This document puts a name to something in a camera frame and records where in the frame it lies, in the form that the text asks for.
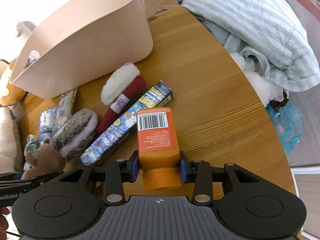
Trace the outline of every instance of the plush toy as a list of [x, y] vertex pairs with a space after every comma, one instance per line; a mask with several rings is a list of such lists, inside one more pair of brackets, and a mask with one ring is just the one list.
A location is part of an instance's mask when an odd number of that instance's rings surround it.
[[101, 102], [110, 106], [133, 81], [140, 70], [131, 62], [124, 63], [108, 78], [101, 91]]
[[137, 76], [133, 82], [123, 91], [111, 104], [105, 116], [97, 126], [97, 135], [101, 135], [110, 125], [120, 117], [120, 113], [125, 105], [146, 87], [146, 81], [142, 76]]
[[2, 106], [11, 106], [22, 100], [27, 92], [9, 83], [12, 70], [15, 63], [7, 65], [6, 70], [0, 79], [0, 104]]
[[98, 117], [94, 111], [84, 108], [75, 113], [52, 137], [52, 146], [64, 158], [72, 159], [81, 155], [91, 143]]
[[52, 172], [63, 173], [66, 166], [66, 159], [59, 151], [54, 149], [49, 139], [44, 140], [43, 145], [38, 149], [37, 157], [34, 157], [31, 151], [28, 151], [26, 160], [33, 167], [26, 170], [21, 179], [29, 179]]

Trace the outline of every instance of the blue patterned box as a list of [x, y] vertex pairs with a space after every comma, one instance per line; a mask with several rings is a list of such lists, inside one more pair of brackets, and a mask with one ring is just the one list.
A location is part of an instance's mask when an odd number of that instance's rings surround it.
[[39, 120], [39, 133], [52, 132], [56, 121], [57, 107], [51, 107], [48, 110], [41, 112]]
[[108, 158], [136, 132], [136, 112], [138, 110], [161, 107], [171, 99], [171, 89], [159, 81], [100, 135], [80, 156], [80, 160], [83, 163], [96, 163]]

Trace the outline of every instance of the brown plush toy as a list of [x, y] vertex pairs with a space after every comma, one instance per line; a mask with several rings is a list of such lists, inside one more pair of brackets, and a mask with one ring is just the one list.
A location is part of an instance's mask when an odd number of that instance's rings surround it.
[[66, 166], [66, 159], [53, 148], [49, 139], [44, 140], [43, 145], [38, 149], [37, 157], [34, 157], [32, 152], [28, 151], [26, 160], [33, 168], [26, 170], [21, 179], [29, 179], [52, 172], [63, 173]]

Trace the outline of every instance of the wooden table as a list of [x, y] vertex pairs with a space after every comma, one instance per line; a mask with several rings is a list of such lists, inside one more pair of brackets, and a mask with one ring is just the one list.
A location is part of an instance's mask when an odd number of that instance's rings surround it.
[[[187, 10], [170, 7], [148, 15], [154, 40], [151, 54], [136, 65], [147, 88], [163, 80], [173, 91], [172, 108], [179, 146], [189, 159], [222, 167], [234, 162], [294, 193], [292, 177], [276, 130], [250, 83], [218, 41]], [[108, 109], [100, 101], [109, 76], [79, 87], [74, 113], [87, 107], [102, 118]], [[59, 101], [28, 95], [26, 116], [19, 122], [21, 144], [37, 134], [39, 114]], [[137, 136], [111, 158], [128, 158], [137, 149]], [[193, 185], [163, 192], [144, 192], [142, 174], [136, 183], [125, 183], [126, 196], [192, 195]], [[214, 184], [215, 199], [222, 197]]]

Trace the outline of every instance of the white fur trim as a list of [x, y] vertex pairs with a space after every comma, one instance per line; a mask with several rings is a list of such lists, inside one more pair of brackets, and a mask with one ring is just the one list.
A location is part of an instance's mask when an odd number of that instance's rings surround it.
[[140, 70], [131, 62], [124, 63], [107, 80], [101, 91], [101, 102], [110, 106], [113, 100], [119, 96], [140, 75]]
[[284, 99], [283, 88], [269, 81], [264, 76], [260, 76], [256, 72], [257, 69], [253, 59], [245, 59], [239, 53], [231, 53], [230, 56], [247, 77], [264, 107], [267, 106], [270, 100], [274, 99], [277, 101], [282, 101]]
[[74, 148], [76, 148], [82, 140], [87, 138], [89, 134], [95, 130], [96, 126], [98, 124], [98, 116], [96, 113], [92, 113], [92, 116], [87, 124], [87, 126], [82, 130], [81, 133], [78, 133], [72, 141], [61, 148], [60, 153], [63, 157], [67, 157], [70, 151], [72, 151]]

